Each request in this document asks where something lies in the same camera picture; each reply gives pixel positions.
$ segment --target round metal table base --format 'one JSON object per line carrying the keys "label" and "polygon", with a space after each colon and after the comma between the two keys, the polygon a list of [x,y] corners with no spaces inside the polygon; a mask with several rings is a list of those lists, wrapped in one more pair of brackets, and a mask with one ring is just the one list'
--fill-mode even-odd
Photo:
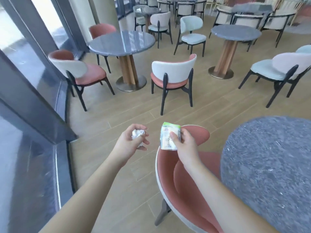
{"label": "round metal table base", "polygon": [[215,66],[210,67],[210,68],[208,69],[208,73],[209,73],[212,77],[214,77],[214,78],[219,78],[219,79],[230,79],[230,78],[233,77],[233,74],[234,74],[234,73],[233,73],[233,71],[232,71],[231,69],[228,69],[226,74],[218,74],[217,72],[214,71],[214,69],[215,69]]}
{"label": "round metal table base", "polygon": [[135,85],[135,84],[127,84],[123,82],[123,77],[120,77],[116,81],[117,88],[124,92],[138,91],[139,89],[142,89],[147,84],[147,80],[142,75],[138,75],[137,78],[138,78],[138,83]]}

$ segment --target wooden floor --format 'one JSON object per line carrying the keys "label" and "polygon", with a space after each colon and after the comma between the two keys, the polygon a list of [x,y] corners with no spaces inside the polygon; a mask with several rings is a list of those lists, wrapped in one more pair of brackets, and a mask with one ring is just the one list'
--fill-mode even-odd
{"label": "wooden floor", "polygon": [[[252,76],[242,89],[238,89],[253,63],[271,59],[279,53],[294,52],[311,42],[310,35],[284,33],[278,48],[275,48],[278,32],[272,30],[263,32],[249,52],[246,52],[247,44],[238,44],[231,66],[234,77],[229,80],[212,78],[207,72],[220,57],[223,39],[214,35],[207,39],[204,58],[202,45],[194,46],[197,60],[193,77],[193,107],[190,107],[188,95],[182,90],[170,91],[164,115],[160,116],[162,90],[155,87],[155,93],[151,94],[151,63],[155,60],[186,60],[190,55],[185,45],[179,46],[173,55],[179,27],[175,28],[173,18],[171,22],[173,45],[168,35],[162,35],[159,49],[155,44],[151,49],[134,55],[137,73],[147,78],[143,89],[131,93],[119,91],[115,86],[115,81],[121,76],[119,61],[108,57],[112,72],[109,74],[101,57],[101,66],[106,70],[116,95],[111,94],[105,83],[85,88],[83,98],[88,112],[83,111],[77,97],[70,98],[70,126],[79,135],[79,139],[71,143],[79,187],[106,159],[121,132],[130,124],[145,124],[150,133],[148,151],[137,151],[116,177],[93,232],[192,232],[172,212],[158,227],[154,226],[162,200],[155,176],[155,157],[163,122],[207,128],[211,138],[199,149],[221,152],[228,135],[254,117],[287,115],[311,119],[309,74],[298,83],[290,98],[286,98],[290,86],[284,86],[269,109],[265,106],[274,93],[272,82],[261,79],[255,83],[256,77]],[[204,27],[197,32],[208,36],[213,22],[214,17],[206,16]],[[133,30],[133,14],[122,19],[120,25],[123,29]],[[96,63],[96,55],[87,54],[84,61]]]}

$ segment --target person's right arm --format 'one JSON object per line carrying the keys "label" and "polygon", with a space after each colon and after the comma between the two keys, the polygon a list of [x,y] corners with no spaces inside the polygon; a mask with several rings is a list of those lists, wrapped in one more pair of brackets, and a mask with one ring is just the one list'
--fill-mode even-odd
{"label": "person's right arm", "polygon": [[205,167],[191,134],[184,128],[181,129],[181,134],[182,142],[175,133],[170,133],[179,159],[210,206],[224,233],[278,233]]}

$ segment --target tissue packet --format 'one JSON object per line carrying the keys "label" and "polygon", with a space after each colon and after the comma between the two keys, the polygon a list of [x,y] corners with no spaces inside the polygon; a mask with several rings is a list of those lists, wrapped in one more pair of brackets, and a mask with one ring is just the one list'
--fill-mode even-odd
{"label": "tissue packet", "polygon": [[167,122],[163,123],[160,134],[160,148],[162,150],[177,150],[177,147],[170,138],[169,133],[170,132],[175,133],[178,136],[178,139],[181,141],[180,129],[181,129],[180,125]]}
{"label": "tissue packet", "polygon": [[139,137],[140,135],[144,134],[145,130],[141,130],[141,129],[135,129],[132,132],[132,140],[134,140],[135,138]]}

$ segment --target person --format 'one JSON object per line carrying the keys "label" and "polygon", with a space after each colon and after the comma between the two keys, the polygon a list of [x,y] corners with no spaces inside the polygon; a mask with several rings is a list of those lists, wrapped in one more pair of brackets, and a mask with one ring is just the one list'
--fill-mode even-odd
{"label": "person", "polygon": [[[134,129],[145,134],[132,140]],[[147,127],[132,124],[119,137],[115,147],[85,184],[50,219],[40,233],[89,233],[95,224],[111,185],[129,158],[137,149],[146,151],[149,136]],[[170,133],[177,147],[178,157],[193,178],[204,199],[210,206],[224,233],[277,233],[265,219],[257,215],[238,197],[232,194],[201,162],[197,145],[191,134],[181,128],[179,141]]]}

